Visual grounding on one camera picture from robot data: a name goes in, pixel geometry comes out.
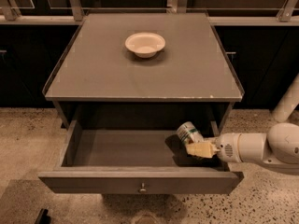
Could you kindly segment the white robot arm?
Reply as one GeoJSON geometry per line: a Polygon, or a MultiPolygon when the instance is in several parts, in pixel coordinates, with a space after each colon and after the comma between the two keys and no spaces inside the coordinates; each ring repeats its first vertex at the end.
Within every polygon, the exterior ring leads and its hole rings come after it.
{"type": "Polygon", "coordinates": [[[299,75],[273,111],[278,124],[267,133],[225,133],[214,139],[186,140],[189,155],[212,158],[217,155],[225,162],[255,163],[273,172],[299,174],[299,126],[288,117],[299,105],[299,75]]]}

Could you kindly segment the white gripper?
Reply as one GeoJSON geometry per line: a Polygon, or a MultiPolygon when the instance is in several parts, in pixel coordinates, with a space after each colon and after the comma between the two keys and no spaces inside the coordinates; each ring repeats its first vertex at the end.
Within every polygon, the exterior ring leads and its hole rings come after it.
{"type": "Polygon", "coordinates": [[[211,142],[191,143],[186,146],[187,153],[201,158],[218,158],[225,162],[240,163],[238,150],[240,133],[225,133],[216,139],[216,146],[211,142]]]}

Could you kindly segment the round robot base part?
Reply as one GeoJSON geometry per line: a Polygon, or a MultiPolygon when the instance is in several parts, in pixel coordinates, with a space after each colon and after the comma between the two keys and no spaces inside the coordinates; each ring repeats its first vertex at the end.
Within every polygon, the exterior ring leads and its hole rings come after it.
{"type": "Polygon", "coordinates": [[[152,213],[137,213],[131,220],[131,224],[159,224],[158,218],[152,213]]]}

